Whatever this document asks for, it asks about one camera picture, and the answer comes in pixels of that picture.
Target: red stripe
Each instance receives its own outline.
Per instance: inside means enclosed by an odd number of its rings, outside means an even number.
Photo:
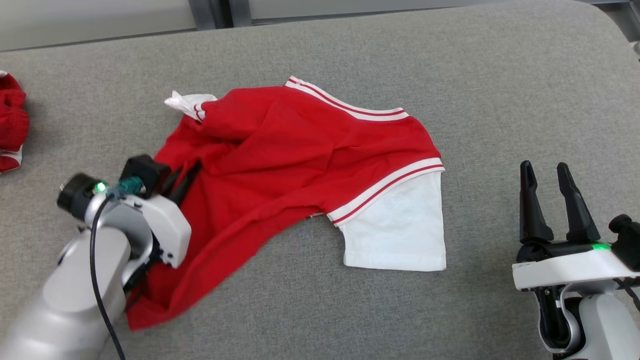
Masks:
[[[404,113],[404,110],[397,110],[397,111],[393,111],[391,113],[384,113],[384,114],[367,113],[366,111],[356,110],[354,108],[349,108],[349,107],[347,107],[345,105],[342,105],[342,104],[339,104],[339,103],[335,102],[334,100],[332,100],[331,98],[325,96],[325,94],[319,92],[318,90],[312,88],[311,86],[308,86],[308,85],[302,84],[302,83],[297,83],[297,82],[295,82],[295,81],[293,81],[291,79],[289,79],[289,81],[294,83],[294,84],[301,85],[301,86],[304,86],[305,88],[313,90],[313,92],[315,92],[316,94],[320,95],[323,99],[325,99],[328,102],[332,103],[334,106],[337,106],[337,107],[345,109],[345,110],[353,111],[354,113],[360,113],[360,114],[370,115],[370,116],[391,116],[391,115],[398,115],[398,114]]]
[[[198,109],[196,109],[196,106],[198,106],[198,104],[195,104],[193,106],[193,111],[196,112],[196,117],[198,118],[198,120],[200,120],[200,122],[202,122],[203,120],[200,118],[200,114],[198,114]]]
[[[402,175],[401,177],[396,178],[395,180],[393,180],[392,182],[390,182],[389,184],[386,184],[385,186],[383,186],[380,190],[378,190],[375,194],[371,195],[367,200],[365,200],[362,204],[358,205],[357,208],[355,208],[354,210],[352,210],[350,213],[348,213],[347,215],[344,215],[343,217],[336,219],[334,221],[332,221],[332,223],[336,224],[337,222],[341,222],[344,219],[350,217],[351,215],[353,215],[356,211],[360,210],[363,206],[365,206],[369,201],[373,200],[373,198],[375,198],[376,196],[378,196],[381,192],[385,191],[385,189],[387,189],[389,186],[397,183],[398,181],[406,178],[409,175],[415,174],[416,172],[420,172],[420,171],[425,171],[431,168],[436,168],[436,167],[442,167],[444,168],[444,166],[442,164],[438,164],[438,165],[431,165],[428,167],[423,167],[423,168],[419,168],[416,169],[414,171],[408,172],[405,175]]]

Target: white stripe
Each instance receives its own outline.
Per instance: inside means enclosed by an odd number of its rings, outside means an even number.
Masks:
[[[354,209],[356,209],[357,207],[359,207],[363,202],[367,201],[367,199],[369,199],[370,197],[373,196],[373,194],[375,194],[376,192],[380,191],[380,189],[384,188],[386,185],[388,185],[389,183],[391,183],[393,180],[396,180],[398,177],[401,177],[409,172],[412,172],[414,170],[418,170],[420,168],[423,167],[430,167],[433,165],[442,165],[442,161],[439,158],[431,158],[431,159],[424,159],[424,160],[420,160],[420,161],[416,161],[415,163],[409,164],[399,170],[396,170],[394,172],[392,172],[391,174],[389,174],[388,176],[385,176],[384,179],[378,181],[376,184],[374,184],[372,187],[366,189],[363,193],[361,193],[360,195],[358,195],[355,199],[349,201],[347,204],[342,205],[341,207],[337,208],[336,210],[333,210],[332,212],[328,213],[327,216],[329,217],[329,219],[331,219],[331,221],[335,221],[341,217],[346,216],[347,214],[349,214],[350,212],[352,212]],[[385,193],[387,193],[389,190],[395,188],[396,186],[402,184],[403,182],[409,180],[409,179],[413,179],[416,176],[420,176],[422,174],[428,174],[430,172],[436,172],[436,171],[444,171],[444,167],[433,167],[433,168],[429,168],[423,171],[418,171],[414,174],[411,174],[409,176],[406,176],[404,178],[402,178],[401,180],[398,180],[397,182],[395,182],[393,185],[389,186],[388,188],[384,189],[382,192],[380,192],[379,194],[376,195],[375,198],[369,200],[369,202],[367,204],[365,204],[364,206],[362,206],[360,209],[358,209],[358,211],[356,211],[355,213],[351,214],[351,216],[349,216],[348,218],[335,223],[335,226],[340,226],[342,224],[344,224],[345,222],[349,221],[350,219],[352,219],[354,216],[356,216],[357,214],[359,214],[360,212],[362,212],[364,209],[366,209],[369,205],[371,205],[377,198],[381,197],[382,195],[384,195]]]
[[[22,146],[20,146],[20,149],[18,149],[18,151],[15,151],[15,152],[0,149],[0,156],[6,156],[7,158],[15,159],[15,161],[18,161],[18,167],[20,167],[20,165],[22,164]]]
[[[202,120],[204,120],[204,117],[207,114],[206,111],[202,109],[202,102],[195,105],[195,110],[196,110],[196,117],[197,117],[197,119],[195,120],[199,123],[202,123]]]
[[[295,81],[295,83],[292,83],[291,81],[287,81],[287,83],[285,84],[286,87],[289,88],[295,88],[297,90],[306,92],[309,95],[312,95],[320,100],[322,100],[323,102],[325,102],[326,104],[329,104],[331,106],[333,106],[334,108],[340,109],[342,111],[345,111],[346,113],[348,113],[349,115],[355,117],[356,119],[360,119],[360,120],[369,120],[369,121],[392,121],[392,120],[400,120],[400,119],[404,119],[406,117],[409,116],[409,114],[407,114],[405,111],[403,111],[402,108],[396,108],[396,109],[391,109],[391,110],[370,110],[370,109],[364,109],[364,108],[357,108],[356,106],[352,106],[347,104],[344,101],[340,101],[338,99],[336,99],[335,97],[331,96],[329,93],[325,92],[324,90],[320,89],[319,87],[311,84],[311,83],[307,83],[304,82],[302,80],[299,80],[293,76],[290,77],[290,80]],[[334,103],[332,103],[331,101],[325,99],[324,97],[322,97],[321,95],[319,95],[317,92],[313,91],[312,89],[306,87],[306,86],[301,86],[301,84],[307,85],[309,87],[312,87],[313,89],[317,90],[318,92],[321,92],[324,96],[328,97],[329,99],[339,103],[340,105],[343,105],[345,108],[338,106]],[[350,111],[349,109],[352,110],[357,110],[357,111],[365,111],[368,113],[372,113],[372,114],[387,114],[387,113],[394,113],[397,111],[402,111],[401,113],[395,114],[395,115],[386,115],[386,116],[376,116],[376,115],[366,115],[366,114],[361,114],[355,111]]]

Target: red fabric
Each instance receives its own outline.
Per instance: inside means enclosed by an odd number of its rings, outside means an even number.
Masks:
[[[29,116],[22,109],[26,94],[13,76],[0,74],[0,172],[20,166],[17,154],[29,131]]]
[[[5,156],[2,152],[0,152],[0,172],[5,172],[9,170],[13,170],[15,168],[20,167],[20,163],[11,156]]]
[[[413,117],[358,120],[284,86],[233,90],[202,109],[202,125],[184,116],[156,156],[173,169],[203,164],[182,205],[188,253],[178,269],[152,267],[127,314],[132,330],[184,312],[286,227],[440,157]]]

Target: white sleeve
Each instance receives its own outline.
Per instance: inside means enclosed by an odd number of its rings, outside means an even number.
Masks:
[[[339,225],[344,264],[361,268],[439,271],[447,266],[441,171],[409,179]]]
[[[205,115],[202,104],[215,100],[218,100],[218,98],[211,94],[180,95],[177,91],[174,91],[171,93],[170,98],[164,100],[164,103],[170,108],[181,111],[183,114],[202,122]]]

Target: wall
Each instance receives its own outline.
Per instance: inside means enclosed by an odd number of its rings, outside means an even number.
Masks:
[[[0,51],[195,28],[188,0],[0,0]]]
[[[249,0],[252,19],[449,8],[507,0]]]

